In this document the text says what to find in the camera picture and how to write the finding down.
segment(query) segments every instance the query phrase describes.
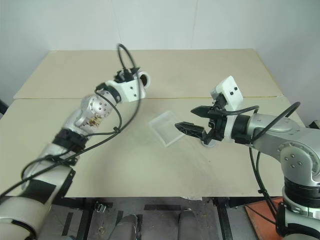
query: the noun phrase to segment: floor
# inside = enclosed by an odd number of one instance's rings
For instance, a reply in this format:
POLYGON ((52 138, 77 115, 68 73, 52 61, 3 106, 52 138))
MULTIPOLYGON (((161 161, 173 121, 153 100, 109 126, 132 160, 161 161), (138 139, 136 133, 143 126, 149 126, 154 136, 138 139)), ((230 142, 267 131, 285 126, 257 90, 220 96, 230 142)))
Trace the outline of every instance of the floor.
MULTIPOLYGON (((142 240, 176 240, 178 236, 179 208, 191 208, 201 228, 202 240, 222 240, 217 209, 209 198, 187 200, 180 197, 117 197, 104 198, 102 202, 113 203, 104 213, 94 212, 89 240, 107 240, 118 215, 142 215, 142 240), (146 205, 161 205, 165 209, 148 210, 146 205)), ((71 239, 61 237, 67 215, 72 215, 68 236, 76 236, 82 211, 53 205, 46 219, 39 240, 71 239)), ((229 208, 228 216, 234 240, 256 240, 256 234, 243 207, 229 208)))

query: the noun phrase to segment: orange surface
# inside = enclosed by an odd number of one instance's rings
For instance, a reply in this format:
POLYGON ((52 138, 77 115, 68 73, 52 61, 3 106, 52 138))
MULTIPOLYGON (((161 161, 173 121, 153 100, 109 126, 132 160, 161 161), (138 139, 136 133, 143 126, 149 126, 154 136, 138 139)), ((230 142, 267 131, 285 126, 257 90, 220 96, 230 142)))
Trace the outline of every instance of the orange surface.
MULTIPOLYGON (((280 202, 283 201, 282 197, 279 198, 273 198, 273 201, 276 206, 280 202)), ((275 218, 270 212, 270 209, 266 203, 266 201, 258 201, 255 203, 248 204, 252 209, 256 210, 261 215, 267 217, 268 219, 275 222, 275 218)), ((248 214, 250 221, 253 225, 253 228, 256 232, 256 235, 259 240, 281 240, 283 239, 280 237, 276 232, 276 226, 273 225, 271 222, 268 222, 267 220, 263 219, 261 216, 256 214, 254 211, 252 211, 250 208, 245 206, 246 213, 248 214)))

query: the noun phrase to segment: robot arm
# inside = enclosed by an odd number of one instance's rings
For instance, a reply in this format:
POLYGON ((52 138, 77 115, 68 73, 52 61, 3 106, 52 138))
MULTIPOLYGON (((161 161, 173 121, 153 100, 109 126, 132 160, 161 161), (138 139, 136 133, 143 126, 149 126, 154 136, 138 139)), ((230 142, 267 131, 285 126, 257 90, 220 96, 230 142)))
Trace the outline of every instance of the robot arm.
POLYGON ((281 236, 303 234, 320 239, 320 131, 300 127, 283 117, 268 131, 256 138, 276 116, 258 114, 258 106, 237 110, 241 92, 230 76, 211 93, 213 106, 199 106, 192 113, 209 118, 211 130, 180 122, 175 126, 189 136, 200 138, 208 145, 211 140, 234 140, 281 163, 284 175, 283 203, 278 206, 276 230, 281 236), (255 110, 252 116, 244 115, 255 110))
MULTIPOLYGON (((31 164, 22 177, 27 178, 84 150, 90 134, 95 133, 101 121, 111 113, 112 105, 136 101, 139 96, 144 98, 145 88, 149 85, 150 77, 146 72, 124 68, 118 71, 114 80, 97 86, 95 94, 82 99, 80 108, 69 116, 52 143, 48 144, 39 156, 55 157, 31 164)), ((38 237, 51 204, 67 193, 76 174, 72 166, 78 159, 79 156, 76 156, 32 178, 22 186, 22 192, 18 196, 10 197, 1 203, 1 238, 32 240, 38 237)))

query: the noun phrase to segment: table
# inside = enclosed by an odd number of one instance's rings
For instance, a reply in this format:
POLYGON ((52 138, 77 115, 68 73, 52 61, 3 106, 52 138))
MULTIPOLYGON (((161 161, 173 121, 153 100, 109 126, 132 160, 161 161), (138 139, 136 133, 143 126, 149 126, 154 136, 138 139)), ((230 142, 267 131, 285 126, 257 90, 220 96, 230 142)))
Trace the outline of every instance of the table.
MULTIPOLYGON (((17 182, 25 164, 52 141, 80 99, 17 99, 0 121, 0 191, 17 182)), ((207 126, 208 119, 190 110, 210 105, 211 98, 144 99, 137 118, 119 136, 84 153, 66 197, 178 197, 259 196, 248 147, 218 142, 205 148, 184 136, 169 147, 156 138, 148 122, 165 111, 182 121, 207 126)), ((119 105, 127 120, 136 103, 119 105)), ((288 107, 284 96, 245 97, 243 107, 260 105, 260 112, 278 115, 288 107)), ((292 119, 302 124, 294 113, 292 119)), ((100 126, 108 132, 117 124, 111 114, 100 126)), ((88 146, 103 137, 91 139, 88 146)), ((281 195, 284 184, 280 163, 262 155, 261 177, 271 196, 281 195)))
MULTIPOLYGON (((147 98, 206 98, 232 75, 245 97, 282 96, 253 49, 134 50, 152 78, 147 98)), ((83 98, 121 69, 116 51, 51 51, 16 99, 83 98)))

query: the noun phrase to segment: transparent acrylic sheet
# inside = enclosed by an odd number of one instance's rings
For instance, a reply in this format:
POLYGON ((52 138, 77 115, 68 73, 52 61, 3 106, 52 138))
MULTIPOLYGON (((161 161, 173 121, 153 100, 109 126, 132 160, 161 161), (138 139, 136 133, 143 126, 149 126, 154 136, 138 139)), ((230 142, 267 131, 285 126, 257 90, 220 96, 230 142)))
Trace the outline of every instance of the transparent acrylic sheet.
POLYGON ((185 134, 176 129, 175 124, 181 122, 171 111, 165 111, 161 115, 152 119, 149 126, 157 135, 165 147, 178 141, 185 134))

